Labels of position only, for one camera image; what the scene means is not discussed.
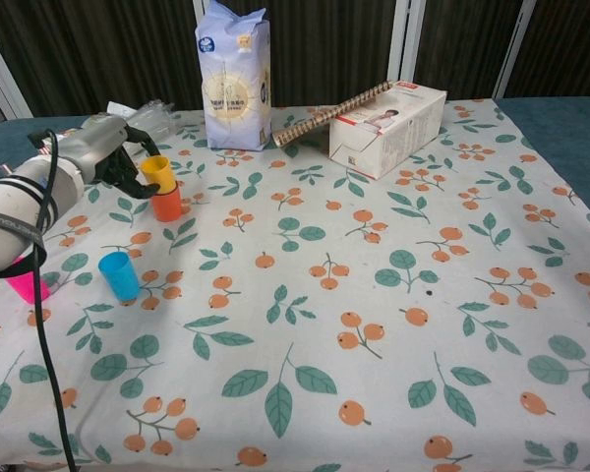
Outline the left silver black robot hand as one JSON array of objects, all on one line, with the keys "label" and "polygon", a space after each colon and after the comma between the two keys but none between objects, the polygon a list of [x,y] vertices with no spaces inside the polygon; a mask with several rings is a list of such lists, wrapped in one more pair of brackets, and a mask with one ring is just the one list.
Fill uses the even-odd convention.
[{"label": "left silver black robot hand", "polygon": [[139,171],[124,148],[125,143],[140,145],[149,156],[159,150],[150,135],[131,127],[123,118],[104,116],[58,143],[58,156],[81,172],[85,184],[104,182],[134,199],[149,199],[158,194],[158,183],[142,184]]}]

